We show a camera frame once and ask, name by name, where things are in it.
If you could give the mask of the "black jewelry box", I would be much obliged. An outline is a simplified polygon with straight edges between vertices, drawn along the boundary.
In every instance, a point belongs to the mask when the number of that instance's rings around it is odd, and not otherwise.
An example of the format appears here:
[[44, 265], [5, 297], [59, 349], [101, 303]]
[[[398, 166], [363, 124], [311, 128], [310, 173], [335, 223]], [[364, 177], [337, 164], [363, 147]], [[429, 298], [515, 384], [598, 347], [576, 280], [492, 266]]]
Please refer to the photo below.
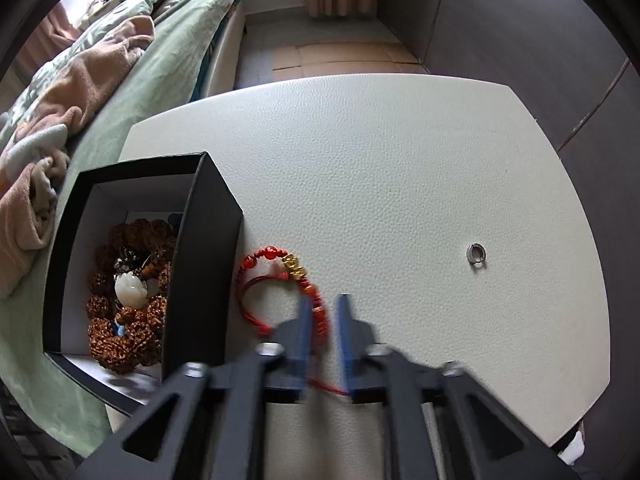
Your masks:
[[182, 364], [224, 362], [242, 219], [206, 153], [78, 174], [50, 255], [46, 356], [127, 415]]

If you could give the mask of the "green bed quilt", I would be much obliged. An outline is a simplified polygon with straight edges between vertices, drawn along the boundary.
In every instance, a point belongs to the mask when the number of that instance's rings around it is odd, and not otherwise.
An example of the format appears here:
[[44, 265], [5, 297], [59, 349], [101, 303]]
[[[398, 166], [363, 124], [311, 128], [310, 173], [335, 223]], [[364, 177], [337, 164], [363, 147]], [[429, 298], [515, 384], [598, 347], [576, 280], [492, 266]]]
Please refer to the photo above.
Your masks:
[[205, 52], [236, 0], [126, 0], [91, 25], [76, 44], [46, 64], [1, 121], [1, 145], [9, 146], [37, 100], [76, 54], [93, 47], [128, 18], [149, 15], [155, 38], [81, 133], [70, 171], [43, 238], [26, 243], [25, 207], [1, 213], [1, 380], [23, 412], [46, 434], [86, 457], [110, 434], [102, 401], [78, 386], [42, 350], [43, 294], [55, 223], [61, 219], [77, 175], [119, 158], [130, 128], [192, 98]]

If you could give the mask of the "pink fleece blanket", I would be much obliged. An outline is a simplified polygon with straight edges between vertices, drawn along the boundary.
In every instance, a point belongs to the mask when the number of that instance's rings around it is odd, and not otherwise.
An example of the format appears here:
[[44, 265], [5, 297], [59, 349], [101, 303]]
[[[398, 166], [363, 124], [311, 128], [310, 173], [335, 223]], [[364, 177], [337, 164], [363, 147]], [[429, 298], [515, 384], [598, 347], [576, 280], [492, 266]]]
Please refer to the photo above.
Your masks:
[[80, 133], [155, 39], [152, 18], [127, 18], [64, 66], [1, 152], [1, 297], [9, 297], [49, 244], [58, 193]]

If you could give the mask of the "brown cardboard floor sheet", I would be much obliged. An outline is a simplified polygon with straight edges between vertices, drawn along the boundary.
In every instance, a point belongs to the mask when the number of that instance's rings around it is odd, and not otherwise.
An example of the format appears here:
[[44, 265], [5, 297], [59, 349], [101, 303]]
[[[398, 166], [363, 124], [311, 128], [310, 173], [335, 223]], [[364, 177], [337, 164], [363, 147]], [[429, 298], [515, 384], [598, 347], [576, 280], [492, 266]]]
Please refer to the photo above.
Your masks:
[[277, 48], [272, 55], [272, 80], [350, 74], [426, 74], [399, 42], [334, 42]]

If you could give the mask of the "white bed frame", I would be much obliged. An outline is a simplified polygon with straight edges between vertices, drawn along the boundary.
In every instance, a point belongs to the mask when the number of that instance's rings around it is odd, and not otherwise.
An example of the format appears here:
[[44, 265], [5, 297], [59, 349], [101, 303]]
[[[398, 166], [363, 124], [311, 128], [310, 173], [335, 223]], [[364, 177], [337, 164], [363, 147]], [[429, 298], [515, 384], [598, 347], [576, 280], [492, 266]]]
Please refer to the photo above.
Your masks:
[[206, 98], [234, 89], [244, 30], [245, 6], [239, 0], [226, 14], [216, 32], [213, 53], [201, 86]]

